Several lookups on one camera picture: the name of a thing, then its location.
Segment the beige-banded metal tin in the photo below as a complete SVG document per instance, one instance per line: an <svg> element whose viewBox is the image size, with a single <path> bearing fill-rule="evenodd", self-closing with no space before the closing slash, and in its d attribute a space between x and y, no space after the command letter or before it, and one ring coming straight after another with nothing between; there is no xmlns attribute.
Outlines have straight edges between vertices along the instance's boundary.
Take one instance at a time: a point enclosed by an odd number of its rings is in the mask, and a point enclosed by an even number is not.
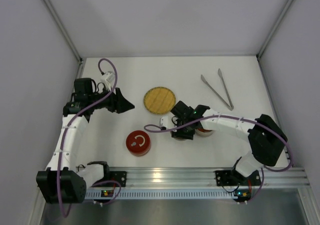
<svg viewBox="0 0 320 225"><path fill-rule="evenodd" d="M195 133L201 137L209 137L214 133L214 130L206 130L206 129L199 128L195 130Z"/></svg>

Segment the red round lid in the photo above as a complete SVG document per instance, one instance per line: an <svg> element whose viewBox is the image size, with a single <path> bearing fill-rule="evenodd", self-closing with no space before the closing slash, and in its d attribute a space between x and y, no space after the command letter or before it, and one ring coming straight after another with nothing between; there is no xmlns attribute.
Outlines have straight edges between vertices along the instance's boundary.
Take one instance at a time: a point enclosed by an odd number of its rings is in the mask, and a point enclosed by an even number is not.
<svg viewBox="0 0 320 225"><path fill-rule="evenodd" d="M127 136L125 145L132 155L141 157L149 152L151 148L151 139L146 132L135 130Z"/></svg>

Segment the brown round lid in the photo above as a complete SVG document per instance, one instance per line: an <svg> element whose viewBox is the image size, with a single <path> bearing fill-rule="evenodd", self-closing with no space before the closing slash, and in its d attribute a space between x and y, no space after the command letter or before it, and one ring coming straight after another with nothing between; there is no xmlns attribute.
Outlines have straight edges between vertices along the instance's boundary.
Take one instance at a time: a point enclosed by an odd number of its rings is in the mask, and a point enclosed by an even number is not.
<svg viewBox="0 0 320 225"><path fill-rule="evenodd" d="M185 138L181 138L181 137L173 137L173 138L177 141L185 141L186 140Z"/></svg>

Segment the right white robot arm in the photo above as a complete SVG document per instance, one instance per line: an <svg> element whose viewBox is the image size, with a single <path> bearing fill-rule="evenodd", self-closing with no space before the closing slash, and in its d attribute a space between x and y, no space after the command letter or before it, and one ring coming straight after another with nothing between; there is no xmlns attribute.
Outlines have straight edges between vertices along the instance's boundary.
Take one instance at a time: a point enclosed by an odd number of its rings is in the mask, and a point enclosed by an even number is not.
<svg viewBox="0 0 320 225"><path fill-rule="evenodd" d="M255 120L217 112L206 105L196 108L179 101L172 109L177 127L171 134L179 139L192 140L196 130L222 132L237 137L250 145L251 151L241 156L230 170L230 179L241 184L263 166L274 167L288 138L268 115Z"/></svg>

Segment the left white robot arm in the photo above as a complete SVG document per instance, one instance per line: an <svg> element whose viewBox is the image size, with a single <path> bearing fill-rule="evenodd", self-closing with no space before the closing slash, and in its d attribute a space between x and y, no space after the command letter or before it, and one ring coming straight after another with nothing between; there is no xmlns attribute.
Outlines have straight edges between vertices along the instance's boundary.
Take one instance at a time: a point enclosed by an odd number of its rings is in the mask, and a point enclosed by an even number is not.
<svg viewBox="0 0 320 225"><path fill-rule="evenodd" d="M75 170L82 137L94 111L107 109L121 114L135 106L124 98L120 88L112 93L106 88L98 92L93 89L94 84L91 78L74 81L71 101L63 107L62 128L55 151L45 170L36 175L36 183L48 204L80 204L89 187L111 178L105 161L89 162L84 170Z"/></svg>

